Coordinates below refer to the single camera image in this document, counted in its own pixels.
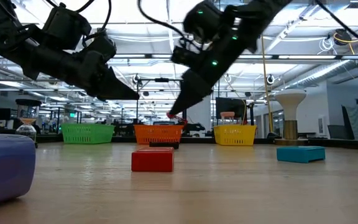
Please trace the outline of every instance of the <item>green basket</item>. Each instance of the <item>green basket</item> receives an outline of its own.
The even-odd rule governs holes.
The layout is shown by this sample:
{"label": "green basket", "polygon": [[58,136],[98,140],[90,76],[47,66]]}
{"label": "green basket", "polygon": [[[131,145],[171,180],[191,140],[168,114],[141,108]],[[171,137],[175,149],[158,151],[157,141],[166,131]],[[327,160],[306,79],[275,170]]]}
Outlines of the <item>green basket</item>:
{"label": "green basket", "polygon": [[62,124],[63,139],[67,144],[101,144],[111,142],[113,125]]}

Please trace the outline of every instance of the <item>floor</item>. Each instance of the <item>floor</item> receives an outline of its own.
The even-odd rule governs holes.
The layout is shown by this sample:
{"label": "floor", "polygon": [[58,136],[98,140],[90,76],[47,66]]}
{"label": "floor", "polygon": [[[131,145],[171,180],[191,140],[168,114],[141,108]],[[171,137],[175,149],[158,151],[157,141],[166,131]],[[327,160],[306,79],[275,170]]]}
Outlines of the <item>floor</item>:
{"label": "floor", "polygon": [[358,223],[358,151],[278,162],[274,146],[182,144],[173,173],[132,173],[134,144],[41,144],[0,223]]}

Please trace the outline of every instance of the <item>plastic basket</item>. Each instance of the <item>plastic basket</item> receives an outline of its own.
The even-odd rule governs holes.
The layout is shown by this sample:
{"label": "plastic basket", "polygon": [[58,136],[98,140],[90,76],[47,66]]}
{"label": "plastic basket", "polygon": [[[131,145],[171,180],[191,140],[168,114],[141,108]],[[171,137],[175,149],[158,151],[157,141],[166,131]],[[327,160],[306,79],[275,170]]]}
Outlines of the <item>plastic basket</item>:
{"label": "plastic basket", "polygon": [[111,142],[113,125],[62,124],[66,144],[101,144]]}
{"label": "plastic basket", "polygon": [[215,141],[221,146],[253,146],[255,125],[219,125],[214,127]]}
{"label": "plastic basket", "polygon": [[138,144],[150,142],[180,142],[183,125],[136,124],[135,135]]}

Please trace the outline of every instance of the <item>blue block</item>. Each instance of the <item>blue block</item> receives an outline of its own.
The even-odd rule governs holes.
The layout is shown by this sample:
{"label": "blue block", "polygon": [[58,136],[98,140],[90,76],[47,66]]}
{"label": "blue block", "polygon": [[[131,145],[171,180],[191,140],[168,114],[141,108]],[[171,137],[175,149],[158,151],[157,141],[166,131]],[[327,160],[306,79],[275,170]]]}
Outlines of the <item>blue block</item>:
{"label": "blue block", "polygon": [[309,163],[324,160],[326,151],[321,146],[287,146],[277,148],[277,160],[287,162]]}
{"label": "blue block", "polygon": [[35,169],[31,138],[0,134],[0,202],[26,194]]}

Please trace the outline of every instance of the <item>ceiling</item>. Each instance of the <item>ceiling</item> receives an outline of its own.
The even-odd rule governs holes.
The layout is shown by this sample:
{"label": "ceiling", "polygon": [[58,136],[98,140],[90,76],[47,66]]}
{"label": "ceiling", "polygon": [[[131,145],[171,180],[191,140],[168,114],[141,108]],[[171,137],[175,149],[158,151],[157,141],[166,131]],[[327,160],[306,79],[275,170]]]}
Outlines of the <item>ceiling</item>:
{"label": "ceiling", "polygon": [[[137,9],[136,0],[111,0],[112,14],[107,25],[109,37],[117,45],[115,59],[109,64],[113,66],[117,77],[129,86],[133,86],[134,75],[141,78],[180,78],[181,74],[187,69],[182,65],[174,65],[169,62],[169,55],[173,46],[178,40],[178,35],[157,24],[153,24],[144,18]],[[223,9],[227,4],[241,5],[241,0],[213,0],[217,7]],[[61,1],[69,9],[80,8],[86,0],[64,0]],[[175,27],[182,30],[181,22],[186,13],[198,4],[200,0],[143,0],[142,7],[146,14],[164,22],[170,22]],[[329,55],[329,54],[351,54],[349,46],[337,46],[333,44],[332,39],[325,40],[328,34],[333,34],[340,25],[335,22],[326,12],[318,6],[309,6],[307,0],[294,1],[296,4],[289,5],[282,10],[264,32],[264,45],[267,49],[266,54],[281,55]],[[44,0],[13,0],[17,6],[16,13],[23,24],[36,23],[39,27],[47,20],[51,6]],[[358,33],[358,1],[328,1],[330,10],[340,18],[351,29]],[[94,29],[101,27],[107,14],[108,2],[95,1],[82,12]],[[262,41],[258,41],[260,54]],[[352,44],[358,54],[358,42]],[[165,54],[165,58],[160,59],[128,59],[132,54]],[[296,80],[297,77],[320,65],[332,62],[321,60],[313,61],[273,61],[268,60],[266,64],[266,73],[272,74],[279,85],[274,85],[279,89],[281,85]],[[227,75],[221,79],[220,90],[230,90],[231,86],[236,90],[243,90],[241,96],[244,96],[246,90],[264,89],[264,66],[261,60],[252,63],[246,60],[240,63],[234,63],[227,71]],[[14,80],[23,79],[22,70],[12,62],[0,58],[0,79]],[[48,79],[47,75],[41,75],[39,79]],[[33,89],[30,94],[39,97],[48,102],[76,102],[76,103],[100,103],[88,98],[80,91],[62,91],[49,92],[41,89],[60,89],[70,90],[73,87],[62,82],[25,82],[12,84],[12,82],[0,82],[0,88],[6,89]],[[152,102],[156,105],[156,100],[161,101],[161,109],[146,108],[139,111],[140,114],[150,114],[153,110],[156,114],[164,114],[172,103],[172,100],[178,94],[178,84],[155,83],[150,82],[143,87],[143,91],[150,90],[149,96],[143,96],[142,101]],[[227,91],[221,93],[224,96],[238,97],[235,93]],[[259,98],[261,93],[254,93],[252,98]],[[133,108],[134,102],[112,101],[112,104],[118,103],[123,108]]]}

